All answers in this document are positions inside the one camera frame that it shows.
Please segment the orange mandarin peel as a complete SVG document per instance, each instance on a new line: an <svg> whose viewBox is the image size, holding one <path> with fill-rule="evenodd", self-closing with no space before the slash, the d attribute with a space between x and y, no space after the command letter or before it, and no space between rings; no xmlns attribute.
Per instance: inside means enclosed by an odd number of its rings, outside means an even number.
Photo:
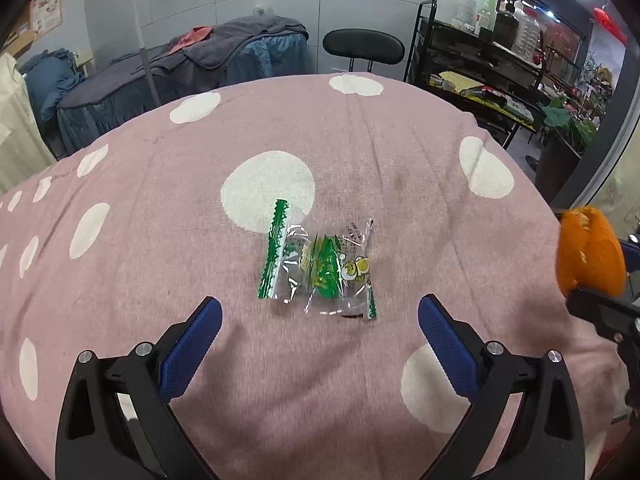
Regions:
<svg viewBox="0 0 640 480"><path fill-rule="evenodd" d="M562 214L555 276L565 298L578 288L611 297L624 292L627 270L622 248L600 209L583 206Z"/></svg>

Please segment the wall poster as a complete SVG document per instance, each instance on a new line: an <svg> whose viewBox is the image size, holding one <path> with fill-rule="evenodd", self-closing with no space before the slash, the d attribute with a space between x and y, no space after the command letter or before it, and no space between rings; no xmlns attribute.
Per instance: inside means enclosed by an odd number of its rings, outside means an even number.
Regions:
<svg viewBox="0 0 640 480"><path fill-rule="evenodd" d="M61 0L32 0L29 7L30 28L37 38L47 35L63 23Z"/></svg>

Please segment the black round stool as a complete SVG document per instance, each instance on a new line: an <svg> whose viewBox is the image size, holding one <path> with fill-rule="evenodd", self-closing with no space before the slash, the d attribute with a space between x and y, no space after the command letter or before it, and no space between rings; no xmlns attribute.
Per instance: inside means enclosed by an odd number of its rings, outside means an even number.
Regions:
<svg viewBox="0 0 640 480"><path fill-rule="evenodd" d="M330 55L349 60L352 72L357 60L368 63L367 72L372 72L374 63L397 65L405 56L404 44L387 32L365 28L341 28L331 30L323 37L322 47Z"/></svg>

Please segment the clear ribbed plastic bottle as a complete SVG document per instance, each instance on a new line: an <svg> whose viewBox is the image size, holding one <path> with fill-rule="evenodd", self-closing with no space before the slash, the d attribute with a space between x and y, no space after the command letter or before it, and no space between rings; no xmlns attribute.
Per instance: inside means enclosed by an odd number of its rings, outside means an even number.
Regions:
<svg viewBox="0 0 640 480"><path fill-rule="evenodd" d="M520 2L515 3L514 6L514 16L518 20L518 31L512 51L527 62L532 62L538 49L540 27Z"/></svg>

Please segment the potted green plant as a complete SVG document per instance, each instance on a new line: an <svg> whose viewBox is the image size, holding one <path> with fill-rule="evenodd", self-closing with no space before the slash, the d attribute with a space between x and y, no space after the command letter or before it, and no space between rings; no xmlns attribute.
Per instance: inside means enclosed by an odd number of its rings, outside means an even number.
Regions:
<svg viewBox="0 0 640 480"><path fill-rule="evenodd" d="M576 115L565 96L556 96L540 109L544 112L544 148L538 159L535 186L550 204L577 168L597 127L590 119Z"/></svg>

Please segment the white pump bottle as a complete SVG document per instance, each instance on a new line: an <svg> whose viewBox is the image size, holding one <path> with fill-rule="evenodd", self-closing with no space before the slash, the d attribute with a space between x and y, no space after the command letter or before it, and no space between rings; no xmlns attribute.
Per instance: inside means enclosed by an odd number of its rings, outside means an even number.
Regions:
<svg viewBox="0 0 640 480"><path fill-rule="evenodd" d="M468 34L475 34L476 0L459 0L451 25Z"/></svg>

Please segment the wooden side cabinet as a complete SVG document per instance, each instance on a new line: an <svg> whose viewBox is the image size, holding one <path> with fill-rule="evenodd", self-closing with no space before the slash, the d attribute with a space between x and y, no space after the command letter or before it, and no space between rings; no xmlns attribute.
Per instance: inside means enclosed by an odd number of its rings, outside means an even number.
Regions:
<svg viewBox="0 0 640 480"><path fill-rule="evenodd" d="M17 29L16 35L3 47L1 53L7 53L12 55L14 58L19 58L30 49L36 39L36 33L27 24L25 24Z"/></svg>

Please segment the black utility cart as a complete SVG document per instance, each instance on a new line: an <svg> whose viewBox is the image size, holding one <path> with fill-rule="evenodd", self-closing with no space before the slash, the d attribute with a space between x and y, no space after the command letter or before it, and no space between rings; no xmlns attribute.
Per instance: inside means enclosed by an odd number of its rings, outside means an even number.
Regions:
<svg viewBox="0 0 640 480"><path fill-rule="evenodd" d="M544 70L510 50L436 18L437 1L418 4L404 81L472 113L504 148L544 125Z"/></svg>

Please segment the green clear candy wrapper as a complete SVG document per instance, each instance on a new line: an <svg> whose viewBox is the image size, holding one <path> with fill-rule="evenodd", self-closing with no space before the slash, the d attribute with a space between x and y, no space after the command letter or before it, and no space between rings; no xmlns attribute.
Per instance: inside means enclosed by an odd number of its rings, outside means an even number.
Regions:
<svg viewBox="0 0 640 480"><path fill-rule="evenodd" d="M307 313L343 318L378 317L369 246L374 222L318 228L288 200L274 203L268 231L260 299L301 302Z"/></svg>

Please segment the blue covered massage bed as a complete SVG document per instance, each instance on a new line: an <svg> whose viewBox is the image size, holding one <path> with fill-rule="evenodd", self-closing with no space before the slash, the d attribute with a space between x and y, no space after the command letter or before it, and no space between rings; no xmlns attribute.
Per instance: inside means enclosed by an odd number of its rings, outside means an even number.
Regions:
<svg viewBox="0 0 640 480"><path fill-rule="evenodd" d="M294 18L244 16L206 29L194 44L172 38L131 53L78 84L58 103L56 118L68 154L161 105L220 87L257 79L303 75L308 32Z"/></svg>

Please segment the pink polka dot blanket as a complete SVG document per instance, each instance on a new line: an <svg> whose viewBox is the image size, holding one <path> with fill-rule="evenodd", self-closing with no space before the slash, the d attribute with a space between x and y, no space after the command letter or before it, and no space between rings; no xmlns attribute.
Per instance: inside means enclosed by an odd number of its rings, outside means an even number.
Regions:
<svg viewBox="0 0 640 480"><path fill-rule="evenodd" d="M1 200L1 405L47 474L81 351L121 356L207 296L224 322L171 406L225 479L415 479L468 408L423 337L565 356L602 453L615 347L570 316L559 222L475 119L377 76L253 81L134 118Z"/></svg>

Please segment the green plastic bottle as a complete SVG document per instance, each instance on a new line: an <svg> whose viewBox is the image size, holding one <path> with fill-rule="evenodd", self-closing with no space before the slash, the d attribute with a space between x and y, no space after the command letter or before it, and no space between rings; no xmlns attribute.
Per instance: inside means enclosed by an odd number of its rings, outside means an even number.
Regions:
<svg viewBox="0 0 640 480"><path fill-rule="evenodd" d="M475 0L475 1L476 1L475 32L477 33L477 35L479 35L482 30L488 30L488 32L492 32L495 27L498 0Z"/></svg>

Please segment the red hanging lantern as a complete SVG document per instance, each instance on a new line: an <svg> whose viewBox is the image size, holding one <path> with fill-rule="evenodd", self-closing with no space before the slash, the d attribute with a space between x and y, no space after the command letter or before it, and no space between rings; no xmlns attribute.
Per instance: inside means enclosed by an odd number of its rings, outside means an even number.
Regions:
<svg viewBox="0 0 640 480"><path fill-rule="evenodd" d="M592 15L596 22L604 28L607 32L609 32L614 38L616 38L621 44L624 46L627 45L627 36L623 33L623 31L615 24L613 19L610 17L610 14L603 9L594 8L592 11Z"/></svg>

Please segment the dark brown bottle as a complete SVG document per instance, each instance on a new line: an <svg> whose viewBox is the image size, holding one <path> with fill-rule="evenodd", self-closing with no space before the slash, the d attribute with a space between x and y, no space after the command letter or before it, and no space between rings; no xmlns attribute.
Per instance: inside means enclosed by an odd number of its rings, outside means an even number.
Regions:
<svg viewBox="0 0 640 480"><path fill-rule="evenodd" d="M494 41L508 50L513 48L518 34L518 19L513 11L514 5L508 0L502 0L495 20Z"/></svg>

